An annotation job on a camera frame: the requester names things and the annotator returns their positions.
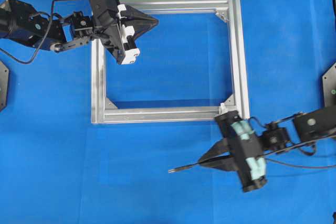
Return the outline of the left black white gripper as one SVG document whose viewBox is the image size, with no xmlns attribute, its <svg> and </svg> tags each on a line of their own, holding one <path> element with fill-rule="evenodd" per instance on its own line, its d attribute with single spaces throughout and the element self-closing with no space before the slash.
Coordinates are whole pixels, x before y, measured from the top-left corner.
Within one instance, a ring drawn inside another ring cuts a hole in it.
<svg viewBox="0 0 336 224">
<path fill-rule="evenodd" d="M 105 49 L 119 65 L 135 63 L 140 54 L 135 40 L 156 27 L 159 20 L 130 5 L 120 4 L 119 0 L 89 0 L 89 3 L 95 20 L 94 34 Z"/>
</svg>

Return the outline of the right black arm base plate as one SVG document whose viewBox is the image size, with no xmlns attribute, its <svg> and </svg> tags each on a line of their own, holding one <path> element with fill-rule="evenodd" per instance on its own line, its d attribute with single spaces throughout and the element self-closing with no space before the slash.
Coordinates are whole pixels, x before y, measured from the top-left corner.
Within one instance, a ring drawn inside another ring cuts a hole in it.
<svg viewBox="0 0 336 224">
<path fill-rule="evenodd" d="M 336 66 L 335 63 L 322 75 L 324 106 L 335 105 Z"/>
</svg>

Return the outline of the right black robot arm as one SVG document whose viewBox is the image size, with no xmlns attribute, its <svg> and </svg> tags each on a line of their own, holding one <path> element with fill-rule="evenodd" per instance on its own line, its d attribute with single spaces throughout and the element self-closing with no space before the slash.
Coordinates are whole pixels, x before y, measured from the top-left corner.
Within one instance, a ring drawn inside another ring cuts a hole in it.
<svg viewBox="0 0 336 224">
<path fill-rule="evenodd" d="M 238 111 L 222 109 L 215 122 L 223 138 L 199 158 L 198 165 L 237 172 L 243 191 L 249 192 L 267 183 L 265 151 L 281 154 L 304 145 L 315 146 L 317 140 L 335 136 L 335 106 L 297 113 L 287 119 L 294 124 L 299 144 L 287 146 L 290 137 L 287 129 L 279 126 L 282 120 L 264 125 L 265 130 L 257 135 L 250 122 L 242 119 Z"/>
</svg>

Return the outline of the right black teal gripper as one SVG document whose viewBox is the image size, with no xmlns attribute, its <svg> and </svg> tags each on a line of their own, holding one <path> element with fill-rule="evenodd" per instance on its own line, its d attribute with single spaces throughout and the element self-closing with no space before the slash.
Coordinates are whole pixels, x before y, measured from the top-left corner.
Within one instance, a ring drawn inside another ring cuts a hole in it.
<svg viewBox="0 0 336 224">
<path fill-rule="evenodd" d="M 199 165 L 225 172 L 237 171 L 243 192 L 262 188 L 266 183 L 266 161 L 263 148 L 249 122 L 238 112 L 228 111 L 215 117 L 226 140 L 217 141 L 199 159 Z M 231 157 L 218 157 L 230 152 Z"/>
</svg>

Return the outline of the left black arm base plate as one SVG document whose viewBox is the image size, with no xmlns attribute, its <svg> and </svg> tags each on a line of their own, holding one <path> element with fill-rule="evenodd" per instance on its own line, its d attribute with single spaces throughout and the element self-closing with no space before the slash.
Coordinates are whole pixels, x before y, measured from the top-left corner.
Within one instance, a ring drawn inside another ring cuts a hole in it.
<svg viewBox="0 0 336 224">
<path fill-rule="evenodd" d="M 9 69 L 0 61 L 0 110 L 7 106 Z"/>
</svg>

